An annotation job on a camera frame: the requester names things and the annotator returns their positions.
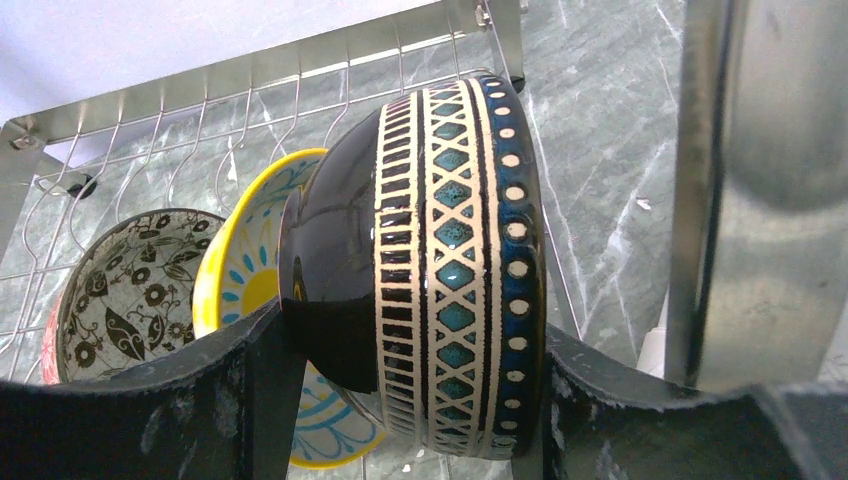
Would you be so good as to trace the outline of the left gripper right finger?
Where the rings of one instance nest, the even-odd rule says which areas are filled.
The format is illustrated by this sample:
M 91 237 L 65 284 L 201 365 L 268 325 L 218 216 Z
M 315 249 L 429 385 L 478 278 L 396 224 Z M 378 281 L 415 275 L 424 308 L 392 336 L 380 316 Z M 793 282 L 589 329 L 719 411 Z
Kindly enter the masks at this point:
M 543 479 L 843 479 L 847 387 L 711 394 L 625 366 L 551 328 L 533 474 Z

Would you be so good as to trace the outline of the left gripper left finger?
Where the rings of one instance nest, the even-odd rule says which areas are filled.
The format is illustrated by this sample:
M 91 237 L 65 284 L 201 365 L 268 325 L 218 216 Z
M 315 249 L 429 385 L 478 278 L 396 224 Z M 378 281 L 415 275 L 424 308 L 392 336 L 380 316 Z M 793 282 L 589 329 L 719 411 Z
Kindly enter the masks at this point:
M 1 386 L 5 479 L 283 479 L 305 360 L 280 305 L 102 381 Z

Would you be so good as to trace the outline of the yellow teal patterned bowl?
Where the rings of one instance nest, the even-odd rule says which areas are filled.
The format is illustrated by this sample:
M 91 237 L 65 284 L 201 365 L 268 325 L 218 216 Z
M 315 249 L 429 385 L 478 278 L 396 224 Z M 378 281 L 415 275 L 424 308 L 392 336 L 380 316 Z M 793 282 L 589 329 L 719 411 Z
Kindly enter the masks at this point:
M 279 230 L 285 202 L 309 180 L 325 153 L 323 148 L 290 153 L 247 187 L 201 261 L 192 300 L 196 337 L 245 318 L 277 295 Z M 383 437 L 312 364 L 306 366 L 292 464 L 310 469 L 339 467 L 365 455 Z

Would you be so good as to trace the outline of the brown floral bowl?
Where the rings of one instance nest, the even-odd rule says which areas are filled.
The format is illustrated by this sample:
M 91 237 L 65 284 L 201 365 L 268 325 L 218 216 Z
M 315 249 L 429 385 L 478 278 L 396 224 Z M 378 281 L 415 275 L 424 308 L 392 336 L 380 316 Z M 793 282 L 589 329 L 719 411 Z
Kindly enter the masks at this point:
M 44 382 L 108 378 L 192 342 L 195 278 L 223 223 L 201 210 L 158 209 L 98 238 L 48 320 Z

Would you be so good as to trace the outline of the beige dark rimmed bowl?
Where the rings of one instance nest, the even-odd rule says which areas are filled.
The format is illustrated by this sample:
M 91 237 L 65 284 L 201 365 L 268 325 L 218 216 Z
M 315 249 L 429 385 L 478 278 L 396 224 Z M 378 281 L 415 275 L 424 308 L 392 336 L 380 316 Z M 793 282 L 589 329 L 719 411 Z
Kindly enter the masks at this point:
M 284 207 L 279 298 L 294 345 L 376 426 L 509 460 L 540 409 L 544 257 L 524 109 L 481 75 L 408 92 L 330 147 Z

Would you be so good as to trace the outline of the steel dish rack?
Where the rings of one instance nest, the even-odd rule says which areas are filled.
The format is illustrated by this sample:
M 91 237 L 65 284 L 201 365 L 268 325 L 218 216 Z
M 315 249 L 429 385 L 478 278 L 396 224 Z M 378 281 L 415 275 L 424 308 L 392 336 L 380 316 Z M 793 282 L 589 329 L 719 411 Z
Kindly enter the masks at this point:
M 268 1 L 261 45 L 83 1 L 35 31 L 83 98 L 1 127 L 1 376 L 38 343 L 97 236 L 147 209 L 228 213 L 276 157 L 378 104 L 480 73 L 523 87 L 547 214 L 551 321 L 626 364 L 669 324 L 701 388 L 847 377 L 843 1 Z

